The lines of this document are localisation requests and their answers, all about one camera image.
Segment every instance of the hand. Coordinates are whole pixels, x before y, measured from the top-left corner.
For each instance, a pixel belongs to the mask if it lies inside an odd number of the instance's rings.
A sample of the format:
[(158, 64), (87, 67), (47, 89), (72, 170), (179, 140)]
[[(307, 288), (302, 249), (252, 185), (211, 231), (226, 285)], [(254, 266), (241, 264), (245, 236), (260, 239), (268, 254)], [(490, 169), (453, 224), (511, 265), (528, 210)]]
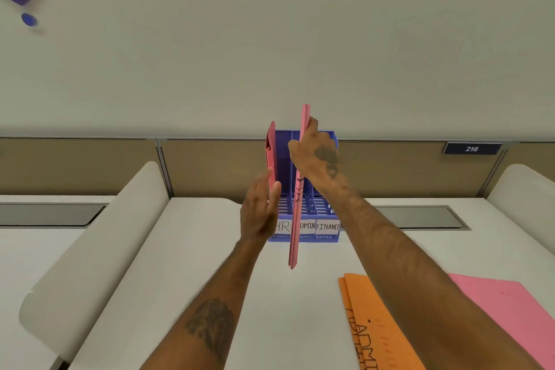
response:
[(288, 146), (291, 161), (316, 189), (319, 190), (340, 173), (339, 151), (335, 142), (326, 132), (318, 131), (318, 121), (314, 117), (310, 117), (302, 142), (291, 140)]
[(276, 231), (281, 183), (276, 181), (268, 200), (268, 178), (272, 169), (256, 177), (241, 206), (241, 241), (254, 242), (260, 248)]

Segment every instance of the hand tattoo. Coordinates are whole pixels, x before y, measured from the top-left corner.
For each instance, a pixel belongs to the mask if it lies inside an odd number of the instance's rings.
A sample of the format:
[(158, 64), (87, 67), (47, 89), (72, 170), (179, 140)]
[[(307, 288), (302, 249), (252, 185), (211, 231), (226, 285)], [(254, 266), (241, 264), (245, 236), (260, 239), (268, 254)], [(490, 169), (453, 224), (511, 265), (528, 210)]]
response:
[(326, 172), (328, 176), (334, 178), (339, 173), (339, 156), (335, 149), (328, 148), (325, 145), (320, 145), (314, 150), (314, 155), (321, 161), (326, 161)]
[(234, 326), (233, 314), (217, 298), (202, 303), (185, 324), (187, 331), (197, 334), (222, 365), (232, 345)]

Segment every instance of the blue magnet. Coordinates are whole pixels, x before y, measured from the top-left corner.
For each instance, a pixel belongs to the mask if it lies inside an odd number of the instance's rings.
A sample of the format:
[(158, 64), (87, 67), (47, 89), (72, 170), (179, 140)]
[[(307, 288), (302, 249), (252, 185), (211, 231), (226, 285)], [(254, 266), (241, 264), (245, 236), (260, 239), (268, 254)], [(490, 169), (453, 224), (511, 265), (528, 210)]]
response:
[(23, 20), (23, 23), (27, 26), (37, 26), (38, 25), (37, 18), (35, 18), (34, 16), (32, 16), (30, 14), (21, 14), (21, 19)]

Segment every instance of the pink folder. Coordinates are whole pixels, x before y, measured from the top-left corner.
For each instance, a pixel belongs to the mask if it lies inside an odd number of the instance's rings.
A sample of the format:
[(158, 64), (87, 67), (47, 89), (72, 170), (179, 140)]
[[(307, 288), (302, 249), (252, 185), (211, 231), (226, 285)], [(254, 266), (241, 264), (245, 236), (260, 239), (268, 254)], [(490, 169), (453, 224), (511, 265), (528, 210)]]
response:
[[(299, 141), (309, 125), (310, 120), (310, 104), (302, 105), (301, 117), (301, 133)], [(289, 266), (293, 269), (297, 265), (297, 256), (299, 254), (299, 234), (301, 231), (301, 213), (302, 213), (302, 190), (304, 188), (304, 177), (297, 170), (295, 178), (295, 198), (293, 202), (293, 225), (291, 229), (291, 243), (289, 244)]]
[(545, 370), (555, 370), (555, 320), (514, 281), (450, 274), (451, 279)]
[(272, 122), (266, 134), (266, 164), (273, 171), (270, 174), (270, 188), (278, 179), (278, 153), (276, 152), (276, 122)]

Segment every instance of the file organizer compartment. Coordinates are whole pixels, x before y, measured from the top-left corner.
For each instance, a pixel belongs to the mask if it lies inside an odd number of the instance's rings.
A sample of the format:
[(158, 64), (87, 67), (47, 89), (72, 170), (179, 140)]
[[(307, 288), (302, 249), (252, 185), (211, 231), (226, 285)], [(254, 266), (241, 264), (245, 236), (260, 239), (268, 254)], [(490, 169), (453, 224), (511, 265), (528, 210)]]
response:
[[(327, 132), (337, 147), (334, 132)], [(288, 142), (299, 140), (300, 131), (276, 130), (277, 179), (281, 182), (279, 202), (279, 218), (275, 234), (269, 241), (291, 240), (293, 225), (293, 198), (297, 169), (289, 158)], [(305, 178), (303, 197), (300, 242), (337, 242), (341, 224), (328, 201)]]

